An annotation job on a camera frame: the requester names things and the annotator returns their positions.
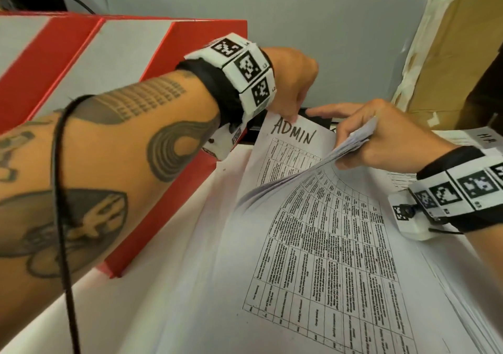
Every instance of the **forearm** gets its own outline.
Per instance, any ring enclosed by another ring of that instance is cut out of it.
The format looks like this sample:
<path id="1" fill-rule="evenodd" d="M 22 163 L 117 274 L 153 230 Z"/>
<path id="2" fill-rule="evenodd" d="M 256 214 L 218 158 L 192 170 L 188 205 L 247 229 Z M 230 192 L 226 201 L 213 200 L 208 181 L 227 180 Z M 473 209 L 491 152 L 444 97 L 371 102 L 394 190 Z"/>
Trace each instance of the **forearm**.
<path id="1" fill-rule="evenodd" d="M 61 292 L 49 182 L 58 113 L 0 137 L 0 347 Z M 66 248 L 76 281 L 133 230 L 217 129 L 186 72 L 87 99 L 64 129 Z"/>
<path id="2" fill-rule="evenodd" d="M 469 232 L 466 237 L 503 284 L 503 224 Z"/>

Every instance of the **hand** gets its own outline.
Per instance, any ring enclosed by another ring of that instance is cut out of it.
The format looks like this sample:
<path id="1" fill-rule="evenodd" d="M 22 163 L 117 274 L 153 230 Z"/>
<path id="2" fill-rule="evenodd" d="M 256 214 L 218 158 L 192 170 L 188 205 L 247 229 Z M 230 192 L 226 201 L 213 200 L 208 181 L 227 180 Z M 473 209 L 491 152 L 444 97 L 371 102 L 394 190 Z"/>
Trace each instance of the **hand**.
<path id="1" fill-rule="evenodd" d="M 417 173 L 427 164 L 456 148 L 430 130 L 423 129 L 392 104 L 375 99 L 366 104 L 339 103 L 311 108 L 310 117 L 346 118 L 336 129 L 336 147 L 349 134 L 377 116 L 374 134 L 359 150 L 336 161 L 339 169 L 360 165 L 390 172 Z"/>
<path id="2" fill-rule="evenodd" d="M 297 120 L 300 105 L 318 76 L 318 63 L 293 48 L 263 48 L 274 67 L 276 96 L 267 108 L 286 121 Z"/>

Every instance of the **black wristband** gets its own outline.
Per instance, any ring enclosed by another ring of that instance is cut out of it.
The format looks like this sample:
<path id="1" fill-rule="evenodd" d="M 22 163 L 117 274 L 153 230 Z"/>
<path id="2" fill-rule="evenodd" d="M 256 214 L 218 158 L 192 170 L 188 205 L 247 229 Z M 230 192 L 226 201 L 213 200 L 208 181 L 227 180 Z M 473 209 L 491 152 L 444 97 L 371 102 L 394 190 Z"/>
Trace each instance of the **black wristband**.
<path id="1" fill-rule="evenodd" d="M 460 146 L 428 164 L 416 177 L 418 180 L 425 179 L 483 156 L 485 154 L 474 146 Z M 481 230 L 503 222 L 503 205 L 473 211 L 468 214 L 451 216 L 448 218 L 448 221 L 463 233 Z"/>
<path id="2" fill-rule="evenodd" d="M 220 127 L 229 123 L 229 130 L 233 132 L 241 124 L 244 111 L 239 93 L 221 69 L 201 58 L 181 61 L 175 69 L 192 72 L 201 80 L 218 104 Z"/>

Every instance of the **gray wall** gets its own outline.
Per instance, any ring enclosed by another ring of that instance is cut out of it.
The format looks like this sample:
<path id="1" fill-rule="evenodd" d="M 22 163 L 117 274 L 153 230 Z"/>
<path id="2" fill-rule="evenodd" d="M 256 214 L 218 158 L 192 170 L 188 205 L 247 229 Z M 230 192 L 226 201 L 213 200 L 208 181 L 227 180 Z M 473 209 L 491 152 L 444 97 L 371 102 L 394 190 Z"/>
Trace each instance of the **gray wall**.
<path id="1" fill-rule="evenodd" d="M 246 19 L 261 46 L 317 59 L 305 106 L 390 98 L 426 0 L 82 0 L 101 14 Z M 73 11 L 83 9 L 71 0 Z"/>

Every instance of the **red and white striped box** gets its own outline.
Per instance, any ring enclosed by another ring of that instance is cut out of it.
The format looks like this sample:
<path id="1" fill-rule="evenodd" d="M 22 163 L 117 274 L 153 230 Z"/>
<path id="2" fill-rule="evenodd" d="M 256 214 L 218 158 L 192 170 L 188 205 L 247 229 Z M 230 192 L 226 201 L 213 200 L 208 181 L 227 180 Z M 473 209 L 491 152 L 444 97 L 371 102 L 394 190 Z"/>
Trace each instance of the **red and white striped box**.
<path id="1" fill-rule="evenodd" d="M 245 20 L 188 20 L 72 13 L 2 14 L 0 133 L 93 95 L 173 71 L 188 52 L 235 32 Z M 141 224 L 99 268 L 124 268 L 216 167 L 200 152 Z"/>

